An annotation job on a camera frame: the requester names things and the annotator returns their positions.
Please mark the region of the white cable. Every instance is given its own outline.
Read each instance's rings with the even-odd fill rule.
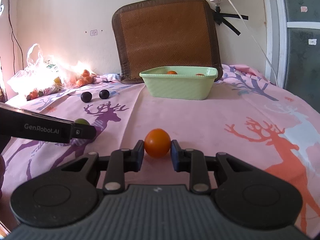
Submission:
[[[240,19],[242,20],[245,28],[247,29],[247,32],[251,35],[251,37],[253,38],[253,40],[254,40],[254,41],[256,42],[256,44],[258,45],[259,49],[262,51],[263,55],[266,57],[266,60],[267,60],[269,66],[270,66],[270,68],[271,68],[271,70],[272,70],[272,73],[273,73],[274,77],[275,77],[276,86],[278,87],[279,85],[278,85],[278,80],[277,80],[276,71],[275,71],[275,69],[273,68],[270,60],[268,59],[267,55],[264,53],[264,51],[263,51],[263,49],[261,48],[260,44],[259,44],[259,43],[256,41],[256,39],[254,38],[253,34],[249,31],[249,29],[248,29],[247,25],[245,24],[244,19],[242,18],[241,14],[238,12],[238,10],[236,9],[236,7],[233,5],[233,3],[231,2],[231,0],[228,0],[228,1],[229,1],[229,3],[232,5],[232,7],[233,7],[234,10],[236,11],[236,13],[239,15],[239,17],[240,17]]]

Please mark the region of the white deer print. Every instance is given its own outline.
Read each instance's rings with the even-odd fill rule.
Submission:
[[[275,106],[276,109],[270,109],[267,106],[265,106],[265,108],[276,113],[293,115],[300,121],[300,123],[294,127],[285,128],[284,134],[281,134],[280,136],[287,138],[291,143],[299,146],[299,150],[293,150],[292,153],[296,155],[307,168],[308,175],[310,175],[310,173],[318,175],[307,154],[308,147],[315,145],[317,142],[320,143],[318,131],[312,123],[307,120],[308,116],[297,112],[297,108],[283,106],[280,103],[273,103],[273,106]]]

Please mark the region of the plastic bag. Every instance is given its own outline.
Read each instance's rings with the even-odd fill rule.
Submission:
[[[35,46],[39,47],[36,62],[30,57]],[[17,72],[8,81],[13,91],[24,95],[29,101],[93,82],[92,74],[88,70],[59,63],[53,57],[49,58],[49,60],[44,60],[40,46],[34,44],[27,54],[28,66],[24,70]]]

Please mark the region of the ridged grip surface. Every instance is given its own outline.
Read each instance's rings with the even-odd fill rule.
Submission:
[[[285,240],[308,239],[295,227],[274,231],[243,228],[224,218],[208,196],[194,195],[184,185],[131,185],[108,195],[82,221],[64,228],[20,225],[6,240]]]

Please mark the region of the deer print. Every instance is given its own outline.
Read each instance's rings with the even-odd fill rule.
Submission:
[[[108,89],[110,91],[110,96],[112,95],[117,95],[119,94],[119,91],[126,89],[128,87],[130,87],[131,85],[120,85],[118,83],[113,84],[113,86],[108,86]],[[90,92],[97,92],[100,91],[102,87],[105,87],[105,83],[99,83],[99,84],[90,84],[90,85],[86,85],[85,87],[79,88],[79,91],[82,90],[86,90],[86,91],[90,91]],[[59,98],[64,97],[62,100],[66,100],[69,97],[72,96],[80,96],[81,93],[75,93],[75,92],[69,92],[69,90],[63,91],[61,93],[58,94],[52,94],[46,97],[41,98],[38,102],[34,103],[33,106],[35,105],[39,105],[41,104],[41,106],[39,106],[36,110],[38,111],[43,111],[45,109],[47,109],[47,107],[50,107],[49,105],[53,102],[55,102],[56,100],[59,100]],[[29,141],[28,143],[24,143],[22,145],[20,145],[20,147],[12,154],[12,156],[7,160],[6,162],[6,168],[8,167],[10,161],[14,158],[14,156],[19,153],[21,150],[25,149],[25,148],[29,148],[29,147],[33,147],[36,146],[37,147],[32,151],[31,153],[31,157],[43,146],[47,144],[47,142],[42,142],[42,141],[37,141],[37,140],[33,140],[33,141]]]
[[[263,122],[264,126],[257,121],[247,117],[247,129],[256,133],[259,138],[251,138],[249,136],[238,133],[235,130],[235,125],[226,125],[226,131],[233,133],[237,137],[246,139],[249,142],[266,142],[267,146],[273,146],[282,158],[282,163],[275,164],[266,169],[266,172],[279,177],[292,185],[294,185],[302,195],[303,204],[301,209],[301,230],[307,231],[307,204],[320,216],[320,208],[308,190],[308,177],[305,166],[299,158],[295,156],[291,150],[299,150],[299,146],[292,144],[286,138],[281,137],[285,133],[285,129],[280,130],[274,124]]]
[[[317,142],[320,143],[318,131],[312,123],[307,120],[308,116],[297,112],[297,108],[282,106],[280,103],[274,103],[273,105],[276,109],[270,109],[267,106],[265,106],[265,108],[276,113],[293,115],[300,121],[300,123],[294,127],[286,128],[282,137],[287,138],[289,141],[294,142],[299,146],[299,150],[293,151],[293,154],[295,154],[306,166],[308,175],[310,176],[311,172],[316,173],[316,170],[312,167],[309,160],[307,149]]]
[[[107,124],[109,121],[113,122],[120,122],[121,119],[117,116],[116,112],[125,111],[129,108],[125,108],[124,106],[120,106],[117,104],[114,107],[111,107],[111,102],[109,101],[107,104],[102,104],[100,106],[97,106],[96,112],[91,112],[89,108],[93,105],[88,105],[87,107],[84,107],[84,110],[87,114],[91,114],[93,116],[96,116],[97,118],[95,121],[91,124],[95,126],[97,130],[96,136],[92,140],[88,139],[77,139],[74,138],[70,141],[69,144],[66,144],[65,146],[70,146],[63,154],[60,156],[52,165],[51,168],[57,167],[67,156],[72,154],[73,152],[76,152],[76,158],[84,154],[85,147],[89,144],[95,141],[95,139],[102,133],[102,131],[107,127]]]
[[[96,116],[95,121],[91,124],[91,125],[95,126],[95,128],[97,130],[96,136],[91,140],[73,138],[70,140],[70,143],[68,143],[68,144],[56,144],[57,146],[60,146],[60,147],[63,146],[63,147],[66,147],[66,148],[69,147],[69,148],[62,154],[62,156],[60,156],[53,163],[51,168],[57,167],[64,160],[64,158],[71,155],[73,152],[75,152],[76,158],[83,155],[85,147],[89,143],[92,143],[95,141],[95,139],[103,132],[103,130],[105,130],[109,121],[113,121],[113,122],[120,122],[121,121],[121,118],[117,116],[116,112],[122,112],[122,111],[129,109],[129,108],[125,108],[125,105],[121,106],[119,104],[116,104],[115,106],[111,107],[110,101],[107,104],[102,104],[102,105],[97,106],[96,107],[97,111],[95,111],[95,112],[91,112],[89,110],[89,108],[91,108],[92,106],[93,105],[88,105],[87,107],[84,107],[84,111],[87,114]],[[27,172],[26,172],[28,180],[31,179],[30,166],[31,166],[32,157],[37,152],[37,150],[39,150],[44,144],[47,144],[47,143],[48,142],[33,140],[33,141],[30,141],[26,144],[21,145],[16,150],[16,152],[8,159],[8,161],[6,163],[6,167],[8,167],[10,161],[12,160],[12,158],[14,158],[14,156],[18,152],[20,152],[21,150],[23,150],[27,147],[32,147],[32,146],[37,145],[37,147],[31,153],[31,157],[30,157],[28,167],[27,167]]]
[[[231,86],[235,87],[233,90],[238,90],[238,94],[244,94],[244,93],[254,93],[262,95],[272,101],[279,101],[276,98],[273,98],[272,96],[265,93],[266,88],[268,87],[269,83],[265,83],[263,87],[261,88],[255,79],[251,79],[251,85],[247,84],[246,80],[242,78],[241,75],[236,73],[236,69],[234,67],[229,67],[229,73],[225,72],[222,76],[222,80],[226,80],[228,78],[236,79],[236,83],[231,83]]]

